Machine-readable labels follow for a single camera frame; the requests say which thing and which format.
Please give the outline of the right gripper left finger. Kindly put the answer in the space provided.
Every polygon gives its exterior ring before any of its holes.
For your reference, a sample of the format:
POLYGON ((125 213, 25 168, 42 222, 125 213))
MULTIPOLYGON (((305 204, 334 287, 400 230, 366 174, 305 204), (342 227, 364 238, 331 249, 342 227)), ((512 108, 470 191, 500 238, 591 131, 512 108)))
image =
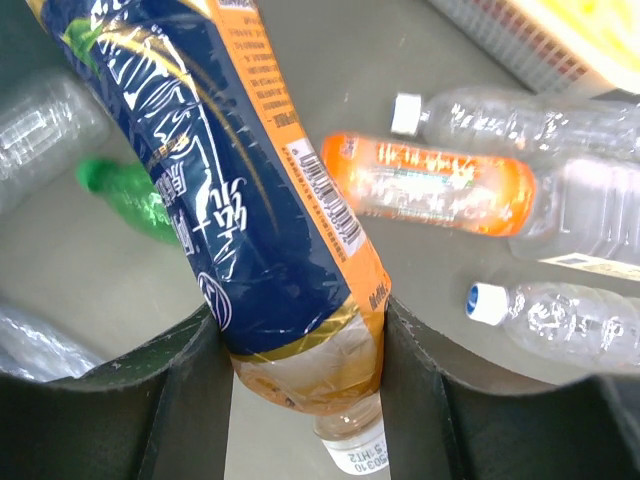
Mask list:
POLYGON ((209 308, 86 375, 1 377, 4 479, 221 479, 233 371, 209 308))

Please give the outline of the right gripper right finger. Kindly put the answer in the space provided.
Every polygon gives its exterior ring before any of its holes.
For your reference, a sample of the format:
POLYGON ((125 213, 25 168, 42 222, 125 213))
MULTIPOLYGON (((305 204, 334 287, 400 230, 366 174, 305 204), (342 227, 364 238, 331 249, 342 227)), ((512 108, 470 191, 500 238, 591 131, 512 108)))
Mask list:
POLYGON ((635 479, 639 380, 553 386, 388 304, 381 398, 395 479, 635 479))

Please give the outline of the clear bottle blue cap front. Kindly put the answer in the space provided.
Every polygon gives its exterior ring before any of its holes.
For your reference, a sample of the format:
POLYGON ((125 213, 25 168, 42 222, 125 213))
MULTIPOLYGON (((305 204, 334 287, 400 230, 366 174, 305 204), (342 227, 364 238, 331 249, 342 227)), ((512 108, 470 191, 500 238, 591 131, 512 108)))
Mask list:
POLYGON ((80 378, 105 360, 41 318, 1 303, 1 372, 28 381, 80 378))

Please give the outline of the crushed green bottle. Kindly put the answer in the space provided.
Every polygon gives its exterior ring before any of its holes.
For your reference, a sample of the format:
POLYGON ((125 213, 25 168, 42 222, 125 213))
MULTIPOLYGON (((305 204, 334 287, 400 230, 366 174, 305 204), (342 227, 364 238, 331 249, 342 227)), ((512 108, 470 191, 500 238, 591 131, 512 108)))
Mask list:
POLYGON ((180 244, 162 197, 140 163, 89 158, 76 167, 75 177, 136 231, 169 245, 180 244))

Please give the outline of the orange bottle tall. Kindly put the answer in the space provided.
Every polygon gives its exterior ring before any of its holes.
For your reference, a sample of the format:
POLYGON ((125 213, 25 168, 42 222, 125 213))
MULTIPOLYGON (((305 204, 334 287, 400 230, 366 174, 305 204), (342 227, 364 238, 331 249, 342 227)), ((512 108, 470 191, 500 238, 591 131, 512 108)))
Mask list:
POLYGON ((511 237, 533 218, 541 192, 531 168, 513 158, 445 152, 353 132, 326 137, 321 155, 359 215, 511 237))

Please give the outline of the large clear bottle with label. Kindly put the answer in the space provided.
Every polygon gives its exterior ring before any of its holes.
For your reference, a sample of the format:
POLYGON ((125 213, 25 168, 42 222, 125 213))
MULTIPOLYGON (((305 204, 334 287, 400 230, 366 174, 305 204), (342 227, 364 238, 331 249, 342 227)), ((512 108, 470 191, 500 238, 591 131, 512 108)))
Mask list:
POLYGON ((639 165, 574 156, 532 171, 533 210, 509 239, 514 256, 637 282, 639 165))

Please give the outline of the orange bottle with dark label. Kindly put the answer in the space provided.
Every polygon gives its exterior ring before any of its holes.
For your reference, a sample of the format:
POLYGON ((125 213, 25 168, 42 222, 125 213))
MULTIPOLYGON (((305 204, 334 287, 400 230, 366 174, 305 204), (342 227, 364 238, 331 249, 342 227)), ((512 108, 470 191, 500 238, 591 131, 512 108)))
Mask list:
POLYGON ((391 280, 299 120, 251 1, 34 1, 168 211, 239 379, 310 414, 334 463, 388 466, 391 280))

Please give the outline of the clear ribbed bottle middle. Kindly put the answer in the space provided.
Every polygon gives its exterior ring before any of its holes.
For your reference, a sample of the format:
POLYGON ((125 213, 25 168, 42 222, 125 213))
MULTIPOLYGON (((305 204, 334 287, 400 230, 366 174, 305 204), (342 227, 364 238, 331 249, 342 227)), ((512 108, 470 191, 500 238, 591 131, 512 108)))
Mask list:
POLYGON ((589 370, 639 370, 639 300, 583 285, 473 284, 469 319, 504 331, 524 350, 589 370))

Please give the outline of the clear bottle near basket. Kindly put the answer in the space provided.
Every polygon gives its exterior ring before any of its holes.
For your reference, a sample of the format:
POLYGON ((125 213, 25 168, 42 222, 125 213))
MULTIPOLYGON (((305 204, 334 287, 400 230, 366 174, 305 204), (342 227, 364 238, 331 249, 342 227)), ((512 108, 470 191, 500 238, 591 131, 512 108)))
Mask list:
POLYGON ((622 101, 464 87, 399 92, 390 131, 429 145, 522 158, 558 152, 639 159, 639 106, 622 101))

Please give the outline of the clear bottle front left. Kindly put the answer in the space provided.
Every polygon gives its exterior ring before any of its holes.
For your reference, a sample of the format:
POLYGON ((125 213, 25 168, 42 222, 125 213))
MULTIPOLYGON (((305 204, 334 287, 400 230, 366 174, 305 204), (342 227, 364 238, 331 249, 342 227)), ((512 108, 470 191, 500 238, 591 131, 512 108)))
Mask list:
POLYGON ((47 70, 1 104, 1 213, 6 214, 109 138, 111 120, 74 75, 47 70))

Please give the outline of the white plastic basket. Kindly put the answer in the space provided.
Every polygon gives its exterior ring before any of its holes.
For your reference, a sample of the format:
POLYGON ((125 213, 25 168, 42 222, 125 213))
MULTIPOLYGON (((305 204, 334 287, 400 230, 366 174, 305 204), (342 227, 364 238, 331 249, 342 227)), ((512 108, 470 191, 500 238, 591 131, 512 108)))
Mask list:
POLYGON ((639 98, 639 73, 601 72, 522 7, 524 1, 433 1, 463 33, 537 93, 639 98))

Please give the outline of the yellow cloth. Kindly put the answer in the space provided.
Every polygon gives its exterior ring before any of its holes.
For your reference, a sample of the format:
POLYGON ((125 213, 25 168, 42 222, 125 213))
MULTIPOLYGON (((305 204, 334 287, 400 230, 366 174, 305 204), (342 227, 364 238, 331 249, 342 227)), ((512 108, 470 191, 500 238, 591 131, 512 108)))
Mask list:
POLYGON ((524 1, 522 7, 597 70, 639 73, 637 1, 524 1))

